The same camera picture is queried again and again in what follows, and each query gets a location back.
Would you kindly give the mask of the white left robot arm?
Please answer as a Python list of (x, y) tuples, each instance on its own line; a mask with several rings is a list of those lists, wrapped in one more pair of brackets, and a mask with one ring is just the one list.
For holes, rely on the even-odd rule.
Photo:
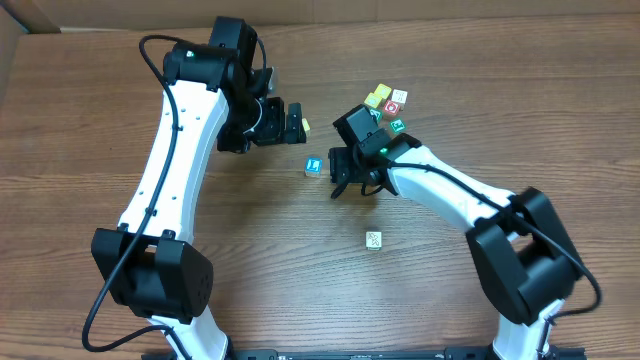
[(213, 151), (306, 140), (301, 107), (274, 95), (275, 71), (257, 32), (219, 17), (207, 43), (174, 38), (152, 71), (163, 89), (159, 128), (138, 188), (113, 229), (99, 228), (91, 253), (112, 298), (163, 334), (173, 359), (231, 359), (230, 338), (209, 306), (213, 266), (195, 249), (196, 205)]

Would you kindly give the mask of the blue L wooden block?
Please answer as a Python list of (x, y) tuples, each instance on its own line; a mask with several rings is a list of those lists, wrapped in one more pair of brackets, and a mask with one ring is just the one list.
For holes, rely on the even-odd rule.
[(306, 160), (304, 173), (308, 177), (320, 177), (323, 168), (323, 160), (320, 158), (309, 157)]

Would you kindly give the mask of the plain yellow wooden block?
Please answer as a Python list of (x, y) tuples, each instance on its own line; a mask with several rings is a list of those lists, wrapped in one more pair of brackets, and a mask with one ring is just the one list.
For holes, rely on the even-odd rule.
[(309, 136), (311, 127), (310, 127), (310, 124), (309, 124), (308, 120), (306, 118), (302, 118), (301, 123), (302, 123), (302, 127), (303, 127), (303, 130), (304, 130), (305, 136)]

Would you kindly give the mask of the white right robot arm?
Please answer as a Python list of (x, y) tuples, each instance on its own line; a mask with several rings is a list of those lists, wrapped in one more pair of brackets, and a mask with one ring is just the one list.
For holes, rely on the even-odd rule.
[(381, 128), (364, 105), (334, 122), (329, 151), (338, 197), (373, 186), (422, 204), (465, 234), (482, 290), (498, 311), (485, 359), (583, 359), (582, 348), (549, 343), (553, 316), (581, 278), (582, 260), (549, 198), (485, 185), (439, 160), (419, 140)]

